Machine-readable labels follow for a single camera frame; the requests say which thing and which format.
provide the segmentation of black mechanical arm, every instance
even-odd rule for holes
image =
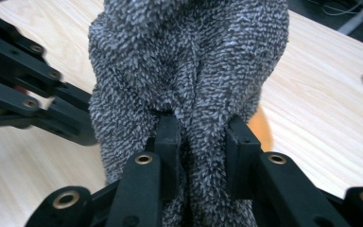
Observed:
[[[162,226],[163,201],[178,191],[176,117],[163,116],[157,132],[144,152],[129,158],[120,181],[93,195],[78,186],[59,189],[26,226]],[[258,226],[363,226],[363,187],[350,188],[344,200],[317,189],[292,159],[263,152],[239,116],[229,122],[226,145],[228,193],[235,200],[252,200]],[[183,226],[191,226],[189,220]]]
[[[0,126],[34,125],[83,146],[95,144],[88,113],[91,95],[61,82],[61,73],[45,62],[43,53],[41,45],[0,19]],[[44,110],[15,87],[54,99]]]
[[[43,110],[16,85],[54,101]],[[0,126],[34,125],[91,145],[89,98],[61,82],[61,73],[46,64],[39,44],[0,19]],[[286,155],[264,153],[240,117],[226,131],[228,193],[234,200],[253,200],[258,226],[363,226],[363,187],[350,188],[344,200],[337,198],[317,189]],[[26,226],[161,226],[163,201],[178,193],[180,147],[177,119],[163,116],[146,150],[129,158],[122,180],[93,195],[78,186],[59,189]]]

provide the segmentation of cable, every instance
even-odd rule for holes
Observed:
[[[350,19],[343,26],[341,26],[337,31],[342,34],[348,35],[351,32],[353,32],[362,23],[363,23],[363,8],[354,17],[352,17],[352,19]]]
[[[319,2],[317,1],[314,1],[314,0],[307,0],[308,2],[311,2],[311,3],[314,3],[314,4],[317,4],[317,5],[320,5]],[[334,7],[330,7],[330,6],[326,6],[326,5],[322,5],[323,8],[327,8],[327,9],[332,9],[334,11],[338,11],[340,13],[343,13],[343,14],[357,14],[358,11],[354,11],[354,9],[352,11],[349,11],[349,10],[344,10],[344,9],[337,9],[337,8],[334,8]]]
[[[359,8],[362,4],[363,4],[363,0],[359,1],[357,4],[355,4],[355,6],[353,6],[350,9],[347,9],[345,11],[341,11],[341,9],[336,9],[336,8],[333,8],[333,7],[330,7],[330,6],[326,6],[325,4],[323,4],[322,5],[322,11],[325,14],[329,15],[329,16],[340,16],[340,15],[349,14],[349,13],[356,13],[356,12],[353,12],[353,11],[356,10],[357,8]],[[331,12],[326,11],[325,8],[333,9],[333,10],[340,11],[340,12],[338,12],[338,13],[331,13]]]

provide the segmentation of fabric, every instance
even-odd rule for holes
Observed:
[[[164,226],[254,226],[251,203],[226,193],[225,127],[255,113],[287,34],[285,0],[105,0],[89,33],[90,112],[108,182],[172,111],[189,146]]]

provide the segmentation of table surface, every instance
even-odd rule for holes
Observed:
[[[10,0],[0,17],[46,48],[63,80],[91,92],[88,26],[102,0]],[[287,49],[264,85],[273,149],[339,197],[363,185],[363,44],[293,12]],[[22,226],[51,192],[105,184],[99,146],[82,147],[38,128],[0,128],[0,226]]]

